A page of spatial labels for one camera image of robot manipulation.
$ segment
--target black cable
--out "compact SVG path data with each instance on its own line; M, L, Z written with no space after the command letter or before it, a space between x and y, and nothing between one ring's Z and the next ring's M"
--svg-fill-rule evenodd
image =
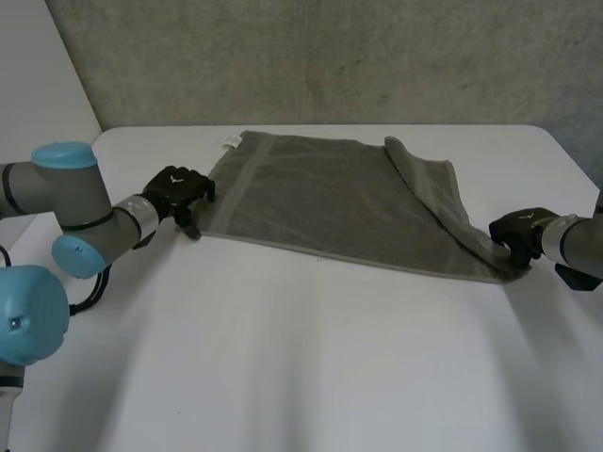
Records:
M10 255L8 254L7 249L2 245L0 245L0 253L2 253L2 257L4 258L4 266L12 266Z
M96 275L96 283L90 295L78 304L69 305L69 315L74 316L83 311L87 311L93 307L96 303L101 300L101 297L105 293L106 285L109 283L109 274L111 272L111 266L105 268L101 273Z

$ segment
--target gray robot arm segment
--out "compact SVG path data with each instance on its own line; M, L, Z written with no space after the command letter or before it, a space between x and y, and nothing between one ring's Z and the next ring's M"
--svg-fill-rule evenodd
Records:
M543 232L542 248L558 264L603 278L603 216L556 218Z

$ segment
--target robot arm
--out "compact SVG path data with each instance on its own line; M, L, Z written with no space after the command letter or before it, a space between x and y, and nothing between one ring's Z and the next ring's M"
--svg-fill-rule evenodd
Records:
M603 281L603 191L593 218L560 217L537 207L492 222L490 235L509 247L519 268L544 254L573 290L592 291Z
M30 162L0 165L0 174L0 219L54 212L63 234L52 246L53 258L82 279L147 245L164 218L174 217L188 237L198 239L189 207L215 197L215 184L198 172L166 167L139 194L112 206L90 145L79 142L38 148ZM8 447L24 368L58 350L69 317L67 294L48 269L0 268L0 451Z
M38 148L31 162L0 166L0 218L54 212L63 235L53 258L66 273L90 278L103 271L174 216L191 238L199 238L188 206L213 182L196 171L167 167L139 195L111 206L90 145L54 143Z

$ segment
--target blue joint cap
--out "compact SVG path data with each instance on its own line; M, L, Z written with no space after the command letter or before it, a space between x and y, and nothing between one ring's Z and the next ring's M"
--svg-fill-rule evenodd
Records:
M105 259L90 243L74 235L62 235L52 248L53 259L68 275L86 280L106 268Z
M81 170L98 164L92 147L81 141L64 141L41 146L31 154L31 162L53 170Z
M48 358L69 328L69 302L43 266L0 268L0 361L31 365Z

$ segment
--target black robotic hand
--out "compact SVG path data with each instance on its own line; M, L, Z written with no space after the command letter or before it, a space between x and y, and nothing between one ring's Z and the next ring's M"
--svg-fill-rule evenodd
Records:
M153 204L159 220L173 217L187 237L197 240L201 233L192 220L189 207L205 196L213 202L216 184L195 170L166 167L144 187L140 196Z
M542 207L511 212L490 223L490 236L495 243L511 250L514 266L526 268L531 259L539 259L542 255L543 230L558 217Z

